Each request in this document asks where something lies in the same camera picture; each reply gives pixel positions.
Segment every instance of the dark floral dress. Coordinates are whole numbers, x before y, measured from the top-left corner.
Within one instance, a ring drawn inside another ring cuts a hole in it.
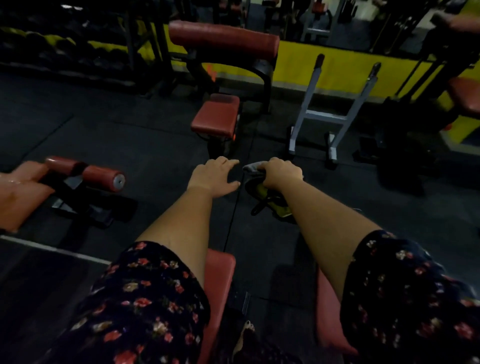
[[[480,363],[480,301],[417,243],[385,231],[358,246],[341,305],[365,363]]]
[[[192,272],[166,247],[138,242],[108,266],[40,362],[195,363],[209,319]]]

